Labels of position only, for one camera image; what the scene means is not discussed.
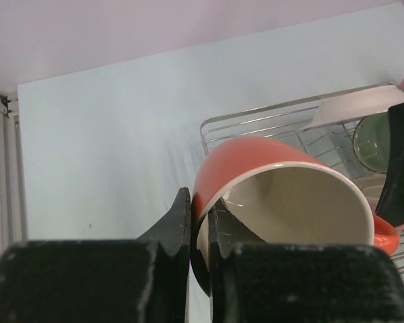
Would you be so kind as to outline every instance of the white bowl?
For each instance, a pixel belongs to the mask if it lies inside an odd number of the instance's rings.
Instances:
[[[353,121],[372,114],[386,112],[391,106],[404,103],[404,92],[396,85],[364,89],[324,101],[312,122],[300,130],[307,130],[344,121]]]

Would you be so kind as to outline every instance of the white table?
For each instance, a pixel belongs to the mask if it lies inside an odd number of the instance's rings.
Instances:
[[[20,85],[29,236],[135,238],[192,189],[206,118],[402,78],[396,3]],[[193,277],[190,302],[208,322]]]

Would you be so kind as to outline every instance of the metal wire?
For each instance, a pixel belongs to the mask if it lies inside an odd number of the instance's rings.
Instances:
[[[312,115],[323,100],[387,84],[389,83],[358,87],[210,118],[202,123],[200,129],[204,150],[209,153],[231,138],[260,135],[293,145],[351,179],[379,174],[367,170],[361,164],[362,161],[378,155],[377,153],[360,159],[354,152],[356,146],[353,145],[353,137],[357,127],[360,127],[357,125],[358,121],[344,121],[306,131],[299,131],[299,128],[312,120]],[[404,231],[400,230],[399,233],[400,246],[391,258],[398,271],[404,274]]]

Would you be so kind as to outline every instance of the metal wire basket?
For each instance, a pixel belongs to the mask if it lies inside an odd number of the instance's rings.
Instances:
[[[376,173],[365,168],[354,153],[352,138],[359,120],[307,131],[298,129],[311,122],[313,114],[323,100],[388,84],[358,87],[207,119],[201,125],[205,152],[208,154],[220,143],[231,138],[260,135],[293,145],[350,179],[373,176]],[[400,246],[392,259],[398,271],[404,274],[404,231],[399,233]]]

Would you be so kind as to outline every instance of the mug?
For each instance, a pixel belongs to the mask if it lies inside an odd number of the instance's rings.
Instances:
[[[281,141],[230,139],[202,163],[193,189],[192,215],[197,249],[206,264],[206,214],[220,198],[238,220],[269,243],[374,243],[373,214],[358,187]]]

